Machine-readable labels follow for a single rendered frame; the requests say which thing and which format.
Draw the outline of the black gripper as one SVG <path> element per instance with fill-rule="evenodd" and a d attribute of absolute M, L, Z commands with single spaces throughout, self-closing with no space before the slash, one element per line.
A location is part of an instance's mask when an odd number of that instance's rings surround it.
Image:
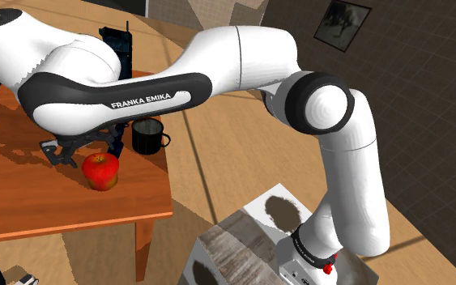
<path fill-rule="evenodd" d="M 77 168 L 78 165 L 73 160 L 72 155 L 81 147 L 84 147 L 95 141 L 106 142 L 109 150 L 114 149 L 113 143 L 118 136 L 114 126 L 108 128 L 107 132 L 100 130 L 93 131 L 88 134 L 81 135 L 75 140 L 75 145 L 72 140 L 48 140 L 39 142 L 42 152 L 52 165 L 70 165 L 72 168 Z"/>

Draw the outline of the dark blue device with antenna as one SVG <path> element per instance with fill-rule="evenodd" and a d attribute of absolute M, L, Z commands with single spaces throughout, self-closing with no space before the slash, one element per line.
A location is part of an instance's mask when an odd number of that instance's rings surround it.
<path fill-rule="evenodd" d="M 118 56 L 121 63 L 121 72 L 119 79 L 132 78 L 132 34 L 129 32 L 129 22 L 126 22 L 126 30 L 117 30 L 113 28 L 103 27 L 99 29 L 102 40 L 107 44 Z M 107 152 L 111 155 L 120 157 L 124 143 L 121 141 L 125 132 L 125 128 L 129 126 L 128 122 L 115 125 L 117 137 L 113 142 L 113 149 L 109 148 Z"/>

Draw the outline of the black mug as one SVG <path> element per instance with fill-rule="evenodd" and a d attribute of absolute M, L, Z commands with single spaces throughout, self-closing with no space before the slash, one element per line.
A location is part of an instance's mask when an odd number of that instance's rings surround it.
<path fill-rule="evenodd" d="M 152 117 L 133 121 L 131 129 L 132 147 L 140 155 L 154 155 L 171 142 L 170 136 L 164 133 L 163 123 Z"/>

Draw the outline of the dark framed wall picture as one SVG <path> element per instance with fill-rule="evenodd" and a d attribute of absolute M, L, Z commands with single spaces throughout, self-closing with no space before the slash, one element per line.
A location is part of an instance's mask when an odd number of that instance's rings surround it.
<path fill-rule="evenodd" d="M 344 0 L 331 0 L 314 38 L 346 52 L 372 8 Z"/>

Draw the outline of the red apple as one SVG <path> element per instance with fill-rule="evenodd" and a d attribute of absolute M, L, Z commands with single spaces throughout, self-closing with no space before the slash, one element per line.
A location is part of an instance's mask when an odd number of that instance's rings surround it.
<path fill-rule="evenodd" d="M 108 191 L 118 181 L 119 160 L 116 156 L 99 152 L 89 155 L 82 164 L 87 183 L 96 191 Z"/>

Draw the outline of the patterned grey robot stand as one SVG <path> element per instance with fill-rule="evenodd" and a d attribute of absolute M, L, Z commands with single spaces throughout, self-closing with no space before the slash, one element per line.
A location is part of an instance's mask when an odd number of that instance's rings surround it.
<path fill-rule="evenodd" d="M 277 184 L 200 235 L 177 285 L 318 285 L 278 242 L 312 213 Z"/>

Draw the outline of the orange-brown wooden table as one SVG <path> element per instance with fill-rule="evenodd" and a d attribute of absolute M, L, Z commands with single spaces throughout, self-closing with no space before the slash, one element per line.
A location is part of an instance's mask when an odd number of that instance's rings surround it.
<path fill-rule="evenodd" d="M 173 214 L 165 151 L 139 155 L 125 136 L 118 183 L 99 192 L 89 187 L 81 168 L 49 164 L 36 145 L 46 137 L 27 119 L 12 92 L 1 86 L 0 269 L 42 261 L 47 245 L 16 250 L 27 241 L 129 224 L 134 229 L 131 278 L 143 281 L 149 275 L 155 221 Z"/>

